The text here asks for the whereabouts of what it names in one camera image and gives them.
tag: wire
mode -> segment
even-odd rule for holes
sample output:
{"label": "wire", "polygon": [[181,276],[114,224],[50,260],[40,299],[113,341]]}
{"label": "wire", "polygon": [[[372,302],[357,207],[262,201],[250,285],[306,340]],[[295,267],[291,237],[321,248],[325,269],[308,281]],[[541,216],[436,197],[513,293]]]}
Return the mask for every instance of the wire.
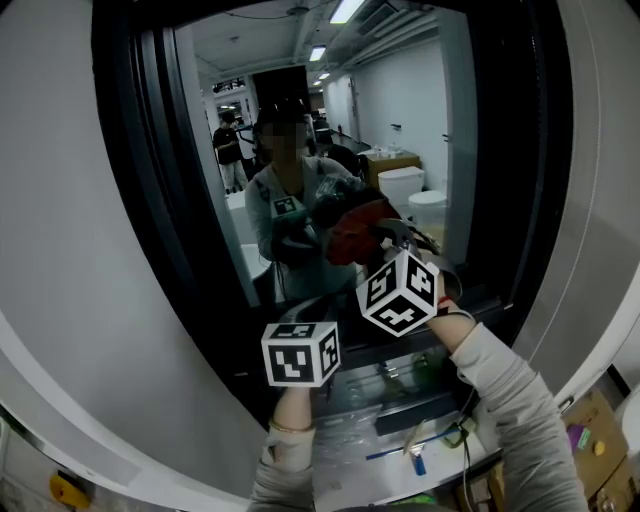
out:
{"label": "wire", "polygon": [[460,427],[460,435],[462,436],[464,443],[464,459],[462,461],[462,489],[464,491],[464,500],[467,502],[467,507],[471,512],[474,512],[474,508],[469,501],[469,494],[467,493],[467,470],[471,468],[471,455],[469,455],[469,445],[467,444],[467,438],[462,433],[462,427]]}
{"label": "wire", "polygon": [[[310,7],[309,11],[312,11],[313,9],[317,9],[318,7],[322,7],[323,5],[327,5],[330,4],[332,2],[335,2],[336,0],[329,0],[328,2],[323,2],[321,4],[318,4],[314,7]],[[222,14],[226,14],[227,16],[233,16],[234,18],[244,18],[245,20],[283,20],[285,18],[292,18],[294,16],[300,16],[299,13],[291,13],[291,14],[285,14],[284,16],[274,16],[272,18],[261,18],[259,16],[244,16],[242,14],[235,14],[233,12],[227,12],[224,11]]]}
{"label": "wire", "polygon": [[460,426],[462,426],[462,424],[470,416],[469,413],[466,412],[466,408],[471,403],[471,399],[473,398],[473,394],[475,393],[475,391],[476,391],[475,389],[471,389],[471,393],[469,393],[469,398],[467,398],[467,401],[462,406],[462,409],[460,409],[460,416],[458,417],[458,421],[457,421],[458,425]]}

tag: yellow object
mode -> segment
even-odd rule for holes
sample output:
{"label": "yellow object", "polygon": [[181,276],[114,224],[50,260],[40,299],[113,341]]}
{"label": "yellow object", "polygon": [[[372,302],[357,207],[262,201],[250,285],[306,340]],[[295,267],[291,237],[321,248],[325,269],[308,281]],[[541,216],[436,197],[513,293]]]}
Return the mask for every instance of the yellow object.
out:
{"label": "yellow object", "polygon": [[602,441],[596,441],[596,443],[593,445],[593,453],[596,454],[596,457],[600,457],[600,455],[602,455],[605,451],[605,444]]}
{"label": "yellow object", "polygon": [[49,480],[49,489],[53,498],[65,505],[75,508],[89,508],[91,501],[89,497],[60,475],[53,475]]}

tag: red object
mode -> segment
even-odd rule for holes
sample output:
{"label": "red object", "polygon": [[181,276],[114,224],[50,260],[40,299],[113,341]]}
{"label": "red object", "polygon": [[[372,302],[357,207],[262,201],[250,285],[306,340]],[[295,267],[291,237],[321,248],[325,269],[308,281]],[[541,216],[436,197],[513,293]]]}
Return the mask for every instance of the red object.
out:
{"label": "red object", "polygon": [[354,261],[366,265],[380,248],[380,240],[369,228],[382,219],[399,218],[386,199],[377,199],[348,211],[332,229],[327,260],[334,265],[348,265]]}

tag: person in black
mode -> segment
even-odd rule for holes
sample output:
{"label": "person in black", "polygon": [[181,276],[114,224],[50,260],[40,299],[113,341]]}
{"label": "person in black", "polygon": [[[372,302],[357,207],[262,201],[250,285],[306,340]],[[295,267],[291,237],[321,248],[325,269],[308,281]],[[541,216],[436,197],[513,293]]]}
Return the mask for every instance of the person in black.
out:
{"label": "person in black", "polygon": [[235,117],[231,112],[222,114],[222,123],[213,134],[213,147],[218,150],[218,163],[227,194],[243,190],[247,176],[242,167],[242,152],[234,129]]}

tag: white toilet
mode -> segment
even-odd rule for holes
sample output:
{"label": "white toilet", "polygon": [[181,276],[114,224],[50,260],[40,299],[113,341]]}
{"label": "white toilet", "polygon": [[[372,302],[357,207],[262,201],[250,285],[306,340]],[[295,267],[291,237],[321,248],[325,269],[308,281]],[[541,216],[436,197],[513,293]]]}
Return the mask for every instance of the white toilet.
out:
{"label": "white toilet", "polygon": [[422,190],[424,171],[417,167],[405,167],[378,174],[380,192],[382,192],[396,211],[407,219],[411,215],[409,197]]}
{"label": "white toilet", "polygon": [[409,197],[409,210],[418,230],[444,244],[447,196],[437,190],[418,192]]}

